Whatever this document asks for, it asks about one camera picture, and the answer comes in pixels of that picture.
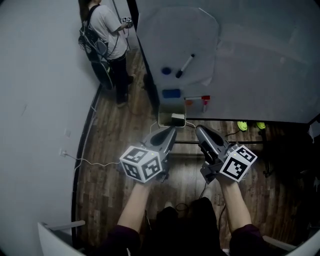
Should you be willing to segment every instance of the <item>backpack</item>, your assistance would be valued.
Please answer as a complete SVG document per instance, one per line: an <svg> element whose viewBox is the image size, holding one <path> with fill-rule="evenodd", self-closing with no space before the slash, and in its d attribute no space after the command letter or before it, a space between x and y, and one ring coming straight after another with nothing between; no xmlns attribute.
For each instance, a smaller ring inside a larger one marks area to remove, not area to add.
<svg viewBox="0 0 320 256"><path fill-rule="evenodd" d="M98 34L90 28L90 19L96 8L100 5L93 6L88 14L87 20L82 23L80 29L80 36L78 43L85 51L86 56L91 62L91 66L101 85L107 89L112 90L115 85L113 83L114 74L109 67L107 57L108 42L104 42Z"/></svg>

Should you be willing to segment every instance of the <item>white t-shirt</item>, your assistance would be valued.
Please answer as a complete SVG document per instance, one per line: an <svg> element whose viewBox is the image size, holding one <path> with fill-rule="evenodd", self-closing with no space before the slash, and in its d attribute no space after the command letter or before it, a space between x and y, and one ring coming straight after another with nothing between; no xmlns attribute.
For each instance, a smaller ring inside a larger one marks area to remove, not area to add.
<svg viewBox="0 0 320 256"><path fill-rule="evenodd" d="M93 11L90 28L94 30L103 41L109 43L108 55L110 55L112 51L113 53L107 58L108 60L120 58L127 50L127 42L119 33L114 33L120 26L121 23L117 16L107 6L98 6Z"/></svg>

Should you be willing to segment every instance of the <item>black trousers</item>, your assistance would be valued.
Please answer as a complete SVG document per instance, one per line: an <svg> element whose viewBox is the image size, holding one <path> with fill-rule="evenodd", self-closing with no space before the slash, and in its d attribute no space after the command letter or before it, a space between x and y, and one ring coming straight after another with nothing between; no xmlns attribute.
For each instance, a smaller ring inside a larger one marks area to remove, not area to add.
<svg viewBox="0 0 320 256"><path fill-rule="evenodd" d="M128 101L129 75L126 61L126 54L119 58L108 60L114 74L116 102L118 104Z"/></svg>
<svg viewBox="0 0 320 256"><path fill-rule="evenodd" d="M194 201L189 218L167 207L156 217L156 227L149 231L141 255L215 255L226 256L220 248L217 219L210 200Z"/></svg>

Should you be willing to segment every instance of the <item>person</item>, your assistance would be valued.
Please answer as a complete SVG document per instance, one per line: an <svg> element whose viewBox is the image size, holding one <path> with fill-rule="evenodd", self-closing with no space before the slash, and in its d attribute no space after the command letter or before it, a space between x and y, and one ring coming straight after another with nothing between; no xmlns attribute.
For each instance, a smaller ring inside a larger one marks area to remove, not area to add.
<svg viewBox="0 0 320 256"><path fill-rule="evenodd" d="M238 183L222 174L216 178L221 186L231 233L230 254L271 255L259 229L252 225ZM93 256L226 255L220 247L217 219L209 199L210 188L190 205L189 218L178 219L176 210L166 203L168 207L157 214L155 228L146 234L140 249L139 232L151 186L151 182L134 186L117 226Z"/></svg>
<svg viewBox="0 0 320 256"><path fill-rule="evenodd" d="M119 35L119 32L129 28L129 25L121 24L110 8L100 5L101 0L78 0L78 2L82 22L87 21L91 8L98 6L88 22L101 40L108 43L106 58L114 73L116 103L118 108L121 108L128 102L128 86L134 81L134 75L129 76L126 68L128 45Z"/></svg>

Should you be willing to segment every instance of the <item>neon yellow shoe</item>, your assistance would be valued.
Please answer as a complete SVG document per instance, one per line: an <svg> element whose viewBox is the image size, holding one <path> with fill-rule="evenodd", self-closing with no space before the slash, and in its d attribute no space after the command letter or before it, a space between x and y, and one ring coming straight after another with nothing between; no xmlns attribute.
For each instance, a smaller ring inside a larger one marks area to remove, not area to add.
<svg viewBox="0 0 320 256"><path fill-rule="evenodd" d="M258 126L260 130L266 129L266 125L264 122L256 122L256 126Z"/></svg>
<svg viewBox="0 0 320 256"><path fill-rule="evenodd" d="M239 122L238 121L238 127L241 131L245 132L248 130L247 122Z"/></svg>

